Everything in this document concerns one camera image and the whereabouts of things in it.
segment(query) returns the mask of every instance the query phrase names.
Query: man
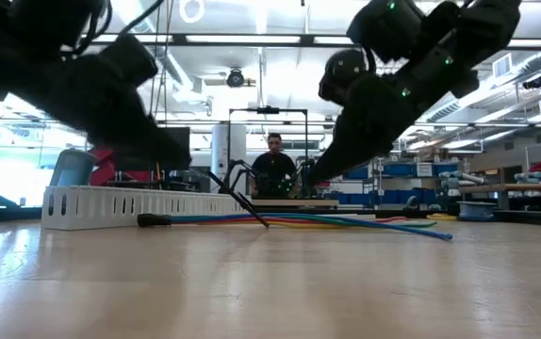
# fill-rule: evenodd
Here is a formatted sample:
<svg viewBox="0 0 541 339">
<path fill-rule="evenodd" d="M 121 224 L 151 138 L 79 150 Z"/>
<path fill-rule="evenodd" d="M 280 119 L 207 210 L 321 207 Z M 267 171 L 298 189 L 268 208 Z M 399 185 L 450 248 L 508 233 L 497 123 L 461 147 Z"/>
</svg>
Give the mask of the man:
<svg viewBox="0 0 541 339">
<path fill-rule="evenodd" d="M 269 134 L 269 151 L 256 158 L 252 167 L 261 174 L 266 174 L 271 183 L 279 183 L 286 175 L 292 176 L 296 171 L 296 165 L 291 158 L 281 153 L 281 135 Z M 269 195 L 269 192 L 259 191 L 264 189 L 257 187 L 254 178 L 250 178 L 250 189 L 253 197 Z"/>
</svg>

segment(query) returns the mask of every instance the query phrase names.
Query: blue cable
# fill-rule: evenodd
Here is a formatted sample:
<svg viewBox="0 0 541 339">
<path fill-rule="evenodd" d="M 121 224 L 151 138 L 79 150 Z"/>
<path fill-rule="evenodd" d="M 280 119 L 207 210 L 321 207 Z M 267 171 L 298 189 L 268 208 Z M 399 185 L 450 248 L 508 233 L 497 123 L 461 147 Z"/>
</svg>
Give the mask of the blue cable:
<svg viewBox="0 0 541 339">
<path fill-rule="evenodd" d="M 285 214 L 285 213 L 262 213 L 260 214 L 260 217 L 277 217 L 277 218 L 301 218 L 302 216 L 306 216 L 303 214 Z M 220 220 L 231 220 L 234 218 L 249 218 L 251 215 L 249 214 L 240 214 L 240 215 L 230 215 L 230 216 L 188 216 L 188 217 L 172 217 L 172 221 L 174 222 L 183 222 L 183 223 L 198 223 L 198 222 L 211 222 L 211 221 L 220 221 Z M 394 225 L 394 224 L 385 224 L 381 222 L 373 222 L 373 221 L 365 221 L 365 220 L 359 220 L 354 218 L 344 218 L 344 217 L 325 217 L 327 220 L 340 220 L 340 221 L 346 221 L 351 223 L 356 223 L 360 225 L 361 227 L 368 227 L 368 228 L 374 228 L 374 229 L 389 229 L 389 230 L 395 230 L 395 231 L 401 231 L 401 232 L 408 232 L 411 234 L 421 234 L 421 235 L 427 235 L 431 237 L 435 237 L 442 240 L 452 240 L 452 234 L 444 234 L 440 232 L 434 232 L 434 231 L 426 231 L 426 230 L 420 230 L 417 228 L 411 228 L 401 225 Z"/>
</svg>

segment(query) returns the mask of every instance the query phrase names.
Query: black shirt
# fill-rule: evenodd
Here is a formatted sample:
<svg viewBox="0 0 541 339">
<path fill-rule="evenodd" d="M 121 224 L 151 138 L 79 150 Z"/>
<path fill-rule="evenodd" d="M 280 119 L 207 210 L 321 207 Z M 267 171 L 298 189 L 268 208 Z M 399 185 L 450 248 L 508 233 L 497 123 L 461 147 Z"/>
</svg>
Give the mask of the black shirt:
<svg viewBox="0 0 541 339">
<path fill-rule="evenodd" d="M 273 181 L 284 179 L 286 174 L 292 176 L 296 171 L 293 160 L 289 155 L 283 153 L 264 153 L 256 158 L 252 167 L 254 170 L 268 175 L 269 179 Z"/>
</svg>

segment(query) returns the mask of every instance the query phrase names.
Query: security camera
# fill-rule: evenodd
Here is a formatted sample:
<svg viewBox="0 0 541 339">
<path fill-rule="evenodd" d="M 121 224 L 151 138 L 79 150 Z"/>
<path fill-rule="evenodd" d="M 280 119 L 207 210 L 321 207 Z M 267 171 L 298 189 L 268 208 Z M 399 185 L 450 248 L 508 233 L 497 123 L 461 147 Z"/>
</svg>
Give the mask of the security camera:
<svg viewBox="0 0 541 339">
<path fill-rule="evenodd" d="M 241 69 L 233 69 L 226 77 L 226 85 L 231 89 L 240 88 L 245 83 L 245 77 L 241 73 Z"/>
</svg>

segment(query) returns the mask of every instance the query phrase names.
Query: white cable tray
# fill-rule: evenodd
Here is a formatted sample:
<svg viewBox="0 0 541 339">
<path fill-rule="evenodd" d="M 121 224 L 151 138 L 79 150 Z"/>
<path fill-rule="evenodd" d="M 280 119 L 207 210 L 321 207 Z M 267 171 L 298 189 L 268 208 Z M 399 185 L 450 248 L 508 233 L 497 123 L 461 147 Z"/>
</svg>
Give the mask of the white cable tray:
<svg viewBox="0 0 541 339">
<path fill-rule="evenodd" d="M 141 213 L 229 215 L 245 211 L 228 195 L 97 186 L 49 186 L 42 228 L 89 230 L 137 225 Z"/>
</svg>

